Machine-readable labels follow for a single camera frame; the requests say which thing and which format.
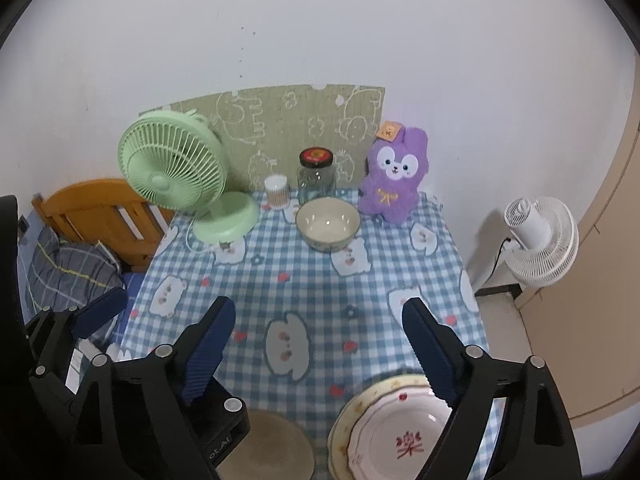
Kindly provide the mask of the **white standing fan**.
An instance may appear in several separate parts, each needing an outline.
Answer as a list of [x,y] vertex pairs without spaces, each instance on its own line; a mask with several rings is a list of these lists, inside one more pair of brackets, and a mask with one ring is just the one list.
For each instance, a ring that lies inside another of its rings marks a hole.
[[501,263],[526,288],[550,286],[567,274],[577,257],[579,231],[562,200],[517,198],[506,205],[503,221],[511,235],[500,245],[484,283]]

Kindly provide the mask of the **green patterned wall mat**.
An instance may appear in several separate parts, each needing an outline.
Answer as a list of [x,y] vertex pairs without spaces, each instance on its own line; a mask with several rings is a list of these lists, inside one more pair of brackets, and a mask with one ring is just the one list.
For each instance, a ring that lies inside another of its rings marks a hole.
[[299,153],[320,146],[334,155],[337,185],[353,188],[366,174],[366,159],[381,123],[383,87],[310,84],[218,92],[165,104],[207,118],[230,164],[229,191],[261,191],[283,174],[297,186]]

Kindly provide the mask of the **ceramic bowl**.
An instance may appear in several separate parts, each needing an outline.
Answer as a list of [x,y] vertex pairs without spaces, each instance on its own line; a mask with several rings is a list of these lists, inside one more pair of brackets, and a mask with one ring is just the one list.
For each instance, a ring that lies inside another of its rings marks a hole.
[[360,229],[357,208],[335,197],[310,200],[299,207],[295,225],[303,240],[318,252],[339,252],[348,246]]
[[250,431],[217,467],[221,479],[309,480],[314,448],[303,429],[275,412],[249,410]]

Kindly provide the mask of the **blue checkered tablecloth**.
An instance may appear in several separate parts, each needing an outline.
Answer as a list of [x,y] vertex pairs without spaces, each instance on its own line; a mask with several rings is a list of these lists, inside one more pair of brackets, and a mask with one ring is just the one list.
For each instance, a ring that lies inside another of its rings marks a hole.
[[217,297],[230,298],[235,324],[217,379],[250,408],[299,424],[314,445],[314,474],[332,479],[328,437],[343,406],[386,378],[423,376],[401,324],[405,301],[420,298],[465,344],[485,347],[487,337],[437,200],[421,196],[399,226],[364,218],[333,254],[303,240],[297,209],[264,208],[248,234],[217,246],[175,217],[115,354],[137,359],[171,344]]

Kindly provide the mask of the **white plate red pattern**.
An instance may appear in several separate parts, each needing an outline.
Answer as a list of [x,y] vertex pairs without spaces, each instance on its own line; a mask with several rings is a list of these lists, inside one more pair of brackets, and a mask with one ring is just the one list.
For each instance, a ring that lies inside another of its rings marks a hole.
[[450,413],[427,385],[380,394],[352,428],[347,447],[350,473],[356,479],[418,478]]

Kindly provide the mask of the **grey plaid pillow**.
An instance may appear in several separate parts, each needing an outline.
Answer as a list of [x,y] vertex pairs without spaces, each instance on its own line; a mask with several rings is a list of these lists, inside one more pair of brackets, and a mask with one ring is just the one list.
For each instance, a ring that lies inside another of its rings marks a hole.
[[72,242],[46,226],[26,266],[25,307],[30,314],[82,308],[124,286],[119,258],[102,242]]

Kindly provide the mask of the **glass jar dark lid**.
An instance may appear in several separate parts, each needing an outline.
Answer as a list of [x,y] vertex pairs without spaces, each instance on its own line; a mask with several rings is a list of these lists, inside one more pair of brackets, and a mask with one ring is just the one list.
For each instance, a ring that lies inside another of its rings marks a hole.
[[321,146],[305,148],[299,153],[297,199],[301,205],[334,195],[336,173],[333,161],[333,153]]

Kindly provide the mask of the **toothpick container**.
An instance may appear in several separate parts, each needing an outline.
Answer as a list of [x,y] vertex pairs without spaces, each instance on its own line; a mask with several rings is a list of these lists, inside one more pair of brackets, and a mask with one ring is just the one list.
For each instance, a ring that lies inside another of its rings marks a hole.
[[264,188],[267,204],[272,209],[284,209],[290,203],[288,178],[284,174],[270,174],[265,178]]

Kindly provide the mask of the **green desk fan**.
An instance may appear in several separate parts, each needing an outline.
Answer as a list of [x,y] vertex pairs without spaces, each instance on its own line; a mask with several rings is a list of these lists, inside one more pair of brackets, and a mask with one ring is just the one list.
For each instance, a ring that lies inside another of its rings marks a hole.
[[130,188],[147,202],[192,214],[193,234],[202,243],[231,243],[256,226],[258,203],[226,190],[226,151],[196,110],[142,114],[122,134],[117,161]]

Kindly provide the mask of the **purple plush bunny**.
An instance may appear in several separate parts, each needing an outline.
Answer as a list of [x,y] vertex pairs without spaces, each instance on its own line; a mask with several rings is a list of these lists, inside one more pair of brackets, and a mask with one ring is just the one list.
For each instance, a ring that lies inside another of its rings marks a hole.
[[367,157],[358,210],[401,224],[419,203],[419,185],[428,173],[428,136],[420,128],[384,122]]

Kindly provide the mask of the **large yellow floral plate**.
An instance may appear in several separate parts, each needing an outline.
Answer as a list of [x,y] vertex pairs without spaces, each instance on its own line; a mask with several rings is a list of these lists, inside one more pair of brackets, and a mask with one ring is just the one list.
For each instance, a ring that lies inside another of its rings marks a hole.
[[408,387],[430,388],[431,385],[422,375],[397,375],[370,385],[343,406],[328,437],[328,468],[332,479],[352,480],[354,478],[348,466],[347,448],[352,428],[360,416],[382,396]]

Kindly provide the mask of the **wooden bed headboard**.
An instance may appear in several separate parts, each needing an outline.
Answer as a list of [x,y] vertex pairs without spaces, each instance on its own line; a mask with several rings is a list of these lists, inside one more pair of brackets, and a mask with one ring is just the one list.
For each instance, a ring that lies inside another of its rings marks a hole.
[[149,269],[174,213],[141,198],[122,179],[75,183],[32,198],[46,226],[73,242],[103,243],[134,272]]

